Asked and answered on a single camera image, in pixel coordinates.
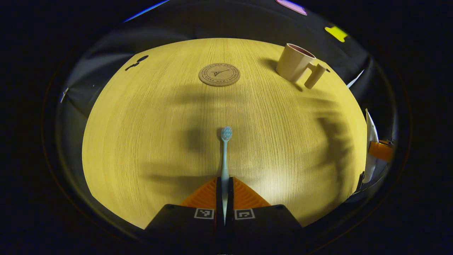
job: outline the beige mug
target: beige mug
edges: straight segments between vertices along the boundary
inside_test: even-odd
[[[277,73],[291,82],[297,82],[307,69],[312,71],[305,82],[307,88],[313,88],[326,71],[324,66],[312,64],[316,57],[309,51],[294,44],[286,44],[275,69]]]

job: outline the light blue toothbrush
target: light blue toothbrush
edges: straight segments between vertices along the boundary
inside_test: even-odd
[[[222,140],[223,140],[223,166],[222,166],[222,176],[221,176],[221,186],[222,186],[222,205],[223,205],[223,224],[226,224],[227,220],[227,203],[228,203],[228,181],[230,180],[230,175],[228,174],[227,167],[227,146],[228,140],[231,139],[233,135],[233,130],[231,127],[226,126],[222,129]]]

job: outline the table top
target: table top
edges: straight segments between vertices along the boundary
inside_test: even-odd
[[[275,72],[283,46],[246,39],[196,39],[132,57],[98,97],[82,146],[92,195],[145,228],[165,204],[180,204],[220,175],[222,127],[231,126],[228,169],[270,204],[308,225],[356,189],[366,159],[366,122],[345,83],[324,62],[291,83]],[[136,61],[139,65],[126,68]],[[237,67],[240,79],[214,87],[199,71]]]

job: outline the mug handle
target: mug handle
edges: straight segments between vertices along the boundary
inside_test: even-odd
[[[310,77],[307,79],[305,82],[305,86],[308,89],[313,88],[313,86],[317,83],[319,78],[321,78],[322,74],[326,71],[326,67],[321,66],[320,64],[317,64],[316,66],[312,63],[309,63],[307,66],[311,71]]]

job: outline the cork coaster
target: cork coaster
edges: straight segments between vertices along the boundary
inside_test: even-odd
[[[198,77],[207,85],[222,87],[237,82],[241,77],[241,73],[230,64],[215,63],[201,69]]]

